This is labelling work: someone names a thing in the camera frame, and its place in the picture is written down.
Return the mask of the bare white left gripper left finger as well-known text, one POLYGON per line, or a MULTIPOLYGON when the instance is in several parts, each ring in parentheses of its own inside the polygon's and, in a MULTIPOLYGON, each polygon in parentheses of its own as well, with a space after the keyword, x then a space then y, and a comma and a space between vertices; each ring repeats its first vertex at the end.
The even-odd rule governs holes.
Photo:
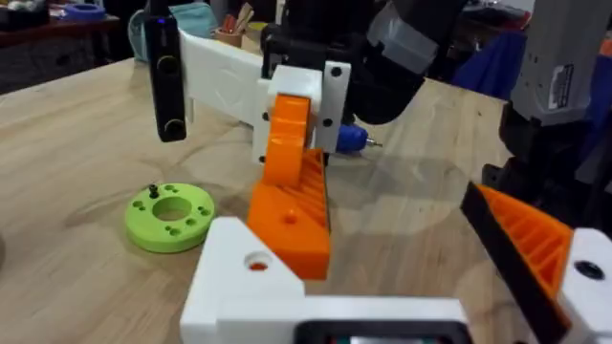
POLYGON ((281 301, 304 284, 240 220, 212 221, 180 318, 185 343, 291 343, 294 320, 281 301))

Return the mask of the white orange left gripper right finger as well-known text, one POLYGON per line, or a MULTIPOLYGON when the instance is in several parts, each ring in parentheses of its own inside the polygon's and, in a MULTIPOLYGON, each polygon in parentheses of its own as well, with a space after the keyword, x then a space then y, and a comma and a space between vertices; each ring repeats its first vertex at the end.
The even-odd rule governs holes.
POLYGON ((533 343, 611 340, 611 240, 480 183, 461 211, 520 308, 533 343))

